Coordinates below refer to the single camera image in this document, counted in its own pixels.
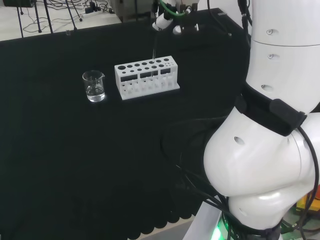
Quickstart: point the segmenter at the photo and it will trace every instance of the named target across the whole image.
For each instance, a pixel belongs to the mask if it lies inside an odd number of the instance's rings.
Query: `black table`
[[[207,11],[197,34],[158,36],[157,56],[173,56],[180,90],[121,101],[114,65],[150,59],[150,22],[130,22],[0,42],[0,234],[12,240],[136,239],[195,214],[201,201],[177,189],[161,155],[166,126],[225,116],[245,81],[249,50],[242,29]],[[107,100],[91,103],[82,74],[106,75]],[[167,130],[165,146],[179,156],[203,128],[185,122]],[[202,169],[201,151],[189,161]]]

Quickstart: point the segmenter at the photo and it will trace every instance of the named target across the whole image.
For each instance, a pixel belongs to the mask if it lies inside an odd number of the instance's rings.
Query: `table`
[[[196,214],[201,201],[176,188],[179,176],[161,155],[160,135],[172,123],[227,115],[245,81],[249,51],[228,16],[219,19],[231,38],[217,34],[207,11],[194,17],[208,27],[158,36],[156,55],[173,56],[180,90],[126,101],[114,65],[151,58],[150,22],[0,42],[4,239],[136,239]],[[88,101],[82,82],[88,70],[105,74],[107,100]],[[176,158],[200,128],[171,129],[168,154]],[[201,171],[201,154],[191,160]]]

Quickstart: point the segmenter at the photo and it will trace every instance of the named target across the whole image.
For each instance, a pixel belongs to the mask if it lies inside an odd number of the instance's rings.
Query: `metal stand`
[[[37,0],[34,0],[34,10],[35,10],[36,21],[38,23],[38,32],[42,33],[42,30],[40,28],[39,16],[38,16]]]
[[[69,4],[68,4],[68,0],[65,0],[65,3],[66,3],[66,7],[67,7],[68,10],[69,10],[69,14],[70,14],[70,17],[71,17],[71,20],[72,20],[72,23],[73,23],[74,30],[76,31],[77,28],[76,28],[76,25],[75,25],[74,18],[72,17],[72,14],[71,14],[71,10],[70,10]]]
[[[75,4],[74,4],[74,1],[72,1],[72,0],[70,0],[70,1],[71,1],[72,5],[73,5],[73,7],[74,7],[74,10],[76,11],[76,14],[78,14],[78,17],[79,17],[80,22],[82,22],[82,18],[80,17],[80,15],[79,15],[79,13],[78,13],[78,10],[76,9],[76,6],[75,6]]]
[[[16,7],[16,11],[18,12],[18,18],[19,18],[19,24],[20,24],[20,30],[21,30],[21,37],[24,37],[24,33],[22,32],[22,26],[21,26],[21,19],[20,19],[20,13],[19,13],[19,8]]]
[[[45,7],[46,17],[48,18],[48,22],[49,22],[50,32],[51,32],[51,34],[53,34],[54,31],[52,31],[52,26],[51,26],[49,11],[48,11],[48,5],[47,5],[47,0],[43,0],[43,3],[44,3],[44,7]]]

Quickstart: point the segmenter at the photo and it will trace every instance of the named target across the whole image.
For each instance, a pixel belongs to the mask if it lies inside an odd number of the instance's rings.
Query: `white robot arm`
[[[230,212],[243,225],[265,230],[315,184],[305,138],[297,129],[272,124],[270,112],[281,103],[296,111],[294,116],[306,114],[301,127],[320,158],[320,113],[310,113],[320,102],[320,0],[253,0],[252,10],[241,96],[246,106],[235,107],[211,137],[204,168],[212,186],[229,197]]]

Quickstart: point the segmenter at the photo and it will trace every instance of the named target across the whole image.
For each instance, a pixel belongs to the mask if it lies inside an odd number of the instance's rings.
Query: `white test tube rack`
[[[178,65],[172,56],[114,66],[122,100],[179,89]]]

